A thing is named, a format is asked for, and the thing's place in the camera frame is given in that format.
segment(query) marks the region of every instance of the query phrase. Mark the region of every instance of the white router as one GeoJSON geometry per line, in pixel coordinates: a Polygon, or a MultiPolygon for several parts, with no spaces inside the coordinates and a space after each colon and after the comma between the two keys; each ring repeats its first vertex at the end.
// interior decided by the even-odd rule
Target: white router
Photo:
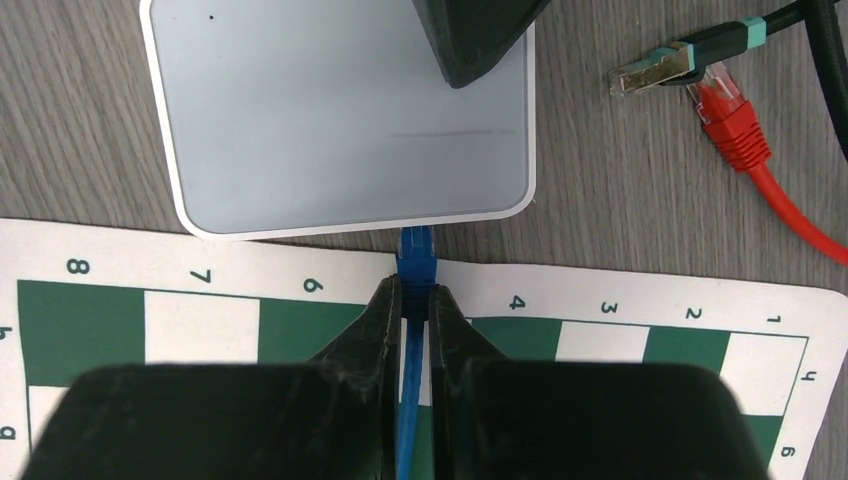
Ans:
{"type": "Polygon", "coordinates": [[[532,26],[454,90],[409,0],[142,0],[141,22],[199,237],[489,220],[533,197],[532,26]]]}

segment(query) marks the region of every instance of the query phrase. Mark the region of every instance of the black cable jacket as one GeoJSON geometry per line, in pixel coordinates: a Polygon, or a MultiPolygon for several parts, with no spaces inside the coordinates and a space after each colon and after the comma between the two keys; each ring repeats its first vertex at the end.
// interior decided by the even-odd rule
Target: black cable jacket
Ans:
{"type": "Polygon", "coordinates": [[[831,0],[798,0],[830,120],[848,159],[848,61],[831,0]]]}
{"type": "Polygon", "coordinates": [[[792,2],[780,10],[775,10],[763,17],[763,20],[766,21],[766,35],[775,34],[804,20],[804,13],[801,11],[801,3],[803,2],[792,2]]]}

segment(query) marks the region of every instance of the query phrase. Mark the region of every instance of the cable connector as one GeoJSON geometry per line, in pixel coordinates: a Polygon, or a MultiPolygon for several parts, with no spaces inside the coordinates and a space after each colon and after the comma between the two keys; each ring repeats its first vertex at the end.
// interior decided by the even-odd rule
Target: cable connector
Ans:
{"type": "Polygon", "coordinates": [[[792,203],[766,166],[771,158],[760,122],[751,102],[736,86],[721,62],[706,67],[704,78],[687,85],[695,108],[704,122],[704,131],[733,168],[746,173],[769,206],[799,237],[812,247],[848,266],[848,248],[819,230],[792,203]]]}
{"type": "Polygon", "coordinates": [[[754,106],[745,100],[724,64],[706,67],[704,78],[687,85],[704,131],[737,172],[747,172],[771,158],[754,106]]]}
{"type": "Polygon", "coordinates": [[[654,50],[644,60],[628,63],[609,73],[610,94],[623,97],[641,93],[695,69],[692,45],[675,42],[654,50]]]}
{"type": "Polygon", "coordinates": [[[656,85],[690,85],[699,82],[705,69],[766,42],[766,22],[750,17],[725,22],[687,35],[648,58],[609,73],[610,93],[624,96],[656,85]]]}
{"type": "Polygon", "coordinates": [[[426,321],[438,268],[430,227],[403,228],[396,260],[403,292],[401,314],[409,320],[426,321]]]}

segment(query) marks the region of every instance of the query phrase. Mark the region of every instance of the black plastic part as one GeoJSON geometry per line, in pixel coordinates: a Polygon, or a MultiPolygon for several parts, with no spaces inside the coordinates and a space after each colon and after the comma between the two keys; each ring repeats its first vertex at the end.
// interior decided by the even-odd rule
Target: black plastic part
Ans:
{"type": "Polygon", "coordinates": [[[726,22],[680,39],[692,44],[695,68],[706,67],[748,50],[748,27],[742,22],[726,22]]]}
{"type": "Polygon", "coordinates": [[[430,294],[430,394],[433,399],[433,471],[439,480],[480,478],[468,463],[468,412],[456,395],[473,358],[506,359],[468,323],[447,287],[430,294]]]}
{"type": "Polygon", "coordinates": [[[510,361],[445,287],[431,294],[430,365],[439,480],[768,478],[712,372],[510,361]]]}
{"type": "Polygon", "coordinates": [[[660,85],[664,87],[682,87],[686,85],[692,85],[693,83],[698,83],[704,79],[704,75],[707,74],[707,69],[696,68],[690,73],[683,75],[682,77],[672,78],[671,80],[666,80],[660,85]]]}
{"type": "Polygon", "coordinates": [[[550,0],[413,0],[445,80],[462,88],[506,55],[550,0]]]}
{"type": "Polygon", "coordinates": [[[831,0],[800,0],[813,62],[842,155],[848,160],[848,59],[831,0]]]}
{"type": "Polygon", "coordinates": [[[304,364],[86,374],[23,479],[394,478],[399,308],[392,277],[304,364]]]}
{"type": "MultiPolygon", "coordinates": [[[[839,3],[841,0],[832,1],[833,3],[839,3]]],[[[763,20],[766,21],[766,35],[773,35],[787,29],[804,20],[804,13],[801,11],[801,1],[792,2],[779,10],[769,13],[763,17],[763,20]]]]}

